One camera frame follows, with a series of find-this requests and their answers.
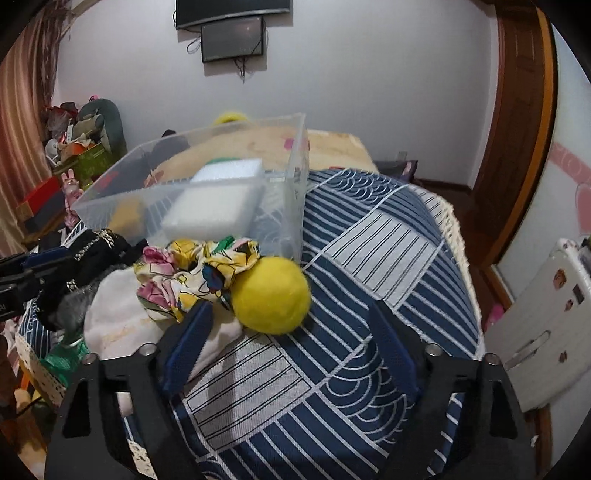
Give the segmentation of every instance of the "television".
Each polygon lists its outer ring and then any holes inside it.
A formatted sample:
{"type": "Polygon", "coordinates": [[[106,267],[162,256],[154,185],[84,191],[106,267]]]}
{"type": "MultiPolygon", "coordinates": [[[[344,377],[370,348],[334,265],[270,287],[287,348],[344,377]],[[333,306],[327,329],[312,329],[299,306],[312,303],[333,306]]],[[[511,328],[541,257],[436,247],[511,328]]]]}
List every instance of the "television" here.
{"type": "Polygon", "coordinates": [[[201,26],[201,60],[206,63],[263,55],[264,31],[260,15],[206,23],[201,26]]]}
{"type": "Polygon", "coordinates": [[[177,0],[177,29],[246,15],[290,11],[291,0],[177,0]]]}

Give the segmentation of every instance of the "wooden door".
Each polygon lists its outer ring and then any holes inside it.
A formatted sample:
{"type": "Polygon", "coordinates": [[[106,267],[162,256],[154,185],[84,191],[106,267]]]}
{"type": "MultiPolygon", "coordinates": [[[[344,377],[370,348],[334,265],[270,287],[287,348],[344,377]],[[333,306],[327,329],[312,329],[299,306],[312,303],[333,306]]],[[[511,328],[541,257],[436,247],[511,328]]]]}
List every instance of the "wooden door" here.
{"type": "Polygon", "coordinates": [[[476,229],[491,239],[483,264],[500,259],[534,193],[556,104],[551,28],[531,4],[496,3],[499,80],[485,156],[473,189],[476,229]]]}

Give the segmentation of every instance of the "plush toy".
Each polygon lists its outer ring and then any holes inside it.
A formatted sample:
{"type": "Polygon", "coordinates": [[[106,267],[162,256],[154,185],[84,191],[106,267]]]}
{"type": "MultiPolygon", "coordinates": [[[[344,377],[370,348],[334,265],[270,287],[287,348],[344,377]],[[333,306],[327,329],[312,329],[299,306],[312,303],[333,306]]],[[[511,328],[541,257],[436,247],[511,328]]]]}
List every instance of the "plush toy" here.
{"type": "Polygon", "coordinates": [[[301,325],[310,310],[306,276],[286,258],[261,258],[236,276],[230,291],[236,318],[261,333],[289,333],[301,325]]]}
{"type": "Polygon", "coordinates": [[[64,223],[68,228],[74,228],[80,217],[78,217],[77,213],[72,210],[72,204],[82,196],[84,190],[80,188],[78,180],[76,180],[74,176],[74,170],[68,170],[68,175],[65,173],[61,174],[61,181],[62,187],[61,189],[64,191],[64,195],[66,197],[66,219],[64,223]]]}

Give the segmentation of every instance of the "yellow ball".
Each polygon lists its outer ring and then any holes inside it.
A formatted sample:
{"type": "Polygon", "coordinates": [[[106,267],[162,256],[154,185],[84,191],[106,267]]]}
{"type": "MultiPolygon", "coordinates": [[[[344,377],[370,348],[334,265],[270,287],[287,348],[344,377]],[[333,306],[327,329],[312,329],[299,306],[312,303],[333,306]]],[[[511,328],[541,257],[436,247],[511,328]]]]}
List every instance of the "yellow ball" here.
{"type": "Polygon", "coordinates": [[[236,318],[257,332],[289,333],[310,310],[306,276],[286,258],[261,258],[250,270],[236,276],[230,290],[236,318]]]}

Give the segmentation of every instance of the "curtain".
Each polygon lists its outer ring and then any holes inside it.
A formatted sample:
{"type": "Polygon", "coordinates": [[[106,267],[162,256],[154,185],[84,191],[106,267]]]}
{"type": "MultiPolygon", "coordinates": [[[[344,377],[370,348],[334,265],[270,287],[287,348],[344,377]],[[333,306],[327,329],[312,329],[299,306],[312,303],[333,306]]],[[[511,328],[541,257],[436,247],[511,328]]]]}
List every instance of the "curtain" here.
{"type": "Polygon", "coordinates": [[[15,209],[51,175],[40,113],[51,105],[67,0],[46,5],[0,65],[0,255],[23,251],[15,209]]]}

